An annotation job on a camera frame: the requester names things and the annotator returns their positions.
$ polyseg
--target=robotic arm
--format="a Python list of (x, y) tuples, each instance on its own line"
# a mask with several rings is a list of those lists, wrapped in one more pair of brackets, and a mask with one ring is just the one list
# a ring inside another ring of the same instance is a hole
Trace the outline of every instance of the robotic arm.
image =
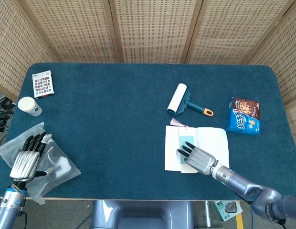
[(13, 183), (6, 189), (0, 203), (0, 229), (11, 229), (16, 217), (24, 214), (26, 184), (34, 177), (48, 174), (46, 171), (37, 171), (37, 167), (51, 137), (52, 135), (46, 135), (46, 132), (35, 137), (30, 136), (18, 153), (10, 173)]
[(251, 208), (254, 213), (273, 223), (283, 225), (288, 217), (296, 219), (296, 197), (282, 196), (278, 191), (255, 184), (223, 166), (209, 153), (195, 147), (189, 142), (177, 151), (184, 155), (188, 165), (204, 175), (212, 177), (243, 197), (257, 194)]

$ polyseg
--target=yellow stripe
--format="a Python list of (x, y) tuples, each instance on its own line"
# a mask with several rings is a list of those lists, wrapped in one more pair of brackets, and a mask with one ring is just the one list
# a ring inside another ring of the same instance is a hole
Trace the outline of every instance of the yellow stripe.
[(241, 213), (236, 216), (236, 224), (237, 229), (243, 229), (243, 217)]

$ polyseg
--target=blue felt table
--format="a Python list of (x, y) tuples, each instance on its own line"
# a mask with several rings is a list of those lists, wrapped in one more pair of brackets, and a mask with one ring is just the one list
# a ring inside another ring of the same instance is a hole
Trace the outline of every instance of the blue felt table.
[[(189, 126), (225, 128), (228, 102), (260, 102), (262, 132), (227, 132), (230, 167), (242, 176), (296, 195), (296, 146), (275, 74), (266, 66), (39, 63), (32, 65), (20, 98), (33, 97), (32, 74), (51, 70), (55, 95), (38, 99), (39, 117), (15, 111), (8, 139), (45, 122), (45, 129), (82, 175), (46, 197), (212, 200), (238, 197), (211, 176), (164, 170), (166, 108), (178, 83), (191, 100), (214, 111), (190, 108), (176, 118)], [(11, 184), (0, 160), (0, 196)]]

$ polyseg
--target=cookie package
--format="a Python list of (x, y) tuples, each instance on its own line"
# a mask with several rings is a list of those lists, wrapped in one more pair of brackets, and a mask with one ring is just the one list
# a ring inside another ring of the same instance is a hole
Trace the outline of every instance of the cookie package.
[(229, 102), (226, 130), (258, 135), (261, 132), (259, 102), (233, 97)]

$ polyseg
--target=lint roller handle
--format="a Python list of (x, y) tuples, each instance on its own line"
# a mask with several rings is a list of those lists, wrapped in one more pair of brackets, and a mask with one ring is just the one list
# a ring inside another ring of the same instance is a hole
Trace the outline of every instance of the lint roller handle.
[(194, 103), (192, 103), (192, 102), (190, 102), (190, 101), (185, 101), (185, 103), (186, 103), (186, 105), (189, 106), (190, 108), (192, 108), (192, 109), (194, 109), (194, 110), (196, 110), (196, 111), (199, 111), (199, 112), (203, 113), (203, 114), (206, 115), (206, 116), (210, 116), (210, 117), (212, 117), (212, 116), (214, 115), (214, 112), (211, 111), (211, 110), (208, 109), (208, 108), (205, 108), (205, 107), (203, 107), (203, 106), (199, 106), (199, 105), (194, 104)]

